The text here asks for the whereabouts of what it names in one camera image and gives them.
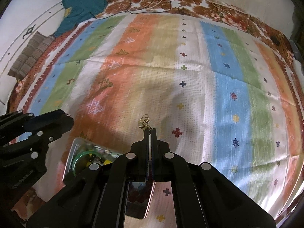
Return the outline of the metal jewelry tin box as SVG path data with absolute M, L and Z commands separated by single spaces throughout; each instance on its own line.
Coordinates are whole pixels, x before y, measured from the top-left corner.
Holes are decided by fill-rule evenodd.
M 62 181 L 65 185 L 70 183 L 77 175 L 92 163 L 101 166 L 113 163 L 121 154 L 118 151 L 95 144 L 82 137 L 73 140 Z M 129 184 L 126 215 L 137 218 L 146 218 L 155 183 L 151 178 L 146 182 L 131 182 Z

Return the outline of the green bangle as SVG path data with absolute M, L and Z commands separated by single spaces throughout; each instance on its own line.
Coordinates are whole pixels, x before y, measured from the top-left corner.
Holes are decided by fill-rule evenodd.
M 105 162 L 105 160 L 106 159 L 98 152 L 83 151 L 82 153 L 78 154 L 72 162 L 73 176 L 77 176 L 92 163 L 98 163 L 101 165 Z

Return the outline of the striped grey pillow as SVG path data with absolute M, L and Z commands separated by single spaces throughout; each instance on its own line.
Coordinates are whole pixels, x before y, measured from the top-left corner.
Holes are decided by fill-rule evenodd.
M 23 80 L 54 40 L 53 35 L 44 36 L 36 32 L 13 63 L 8 76 Z

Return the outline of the teal sweater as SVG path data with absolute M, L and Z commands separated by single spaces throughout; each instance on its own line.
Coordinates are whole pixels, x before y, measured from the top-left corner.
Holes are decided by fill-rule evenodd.
M 65 9 L 64 17 L 54 37 L 59 37 L 65 32 L 73 29 L 79 23 L 93 18 L 102 13 L 107 5 L 107 0 L 61 0 Z

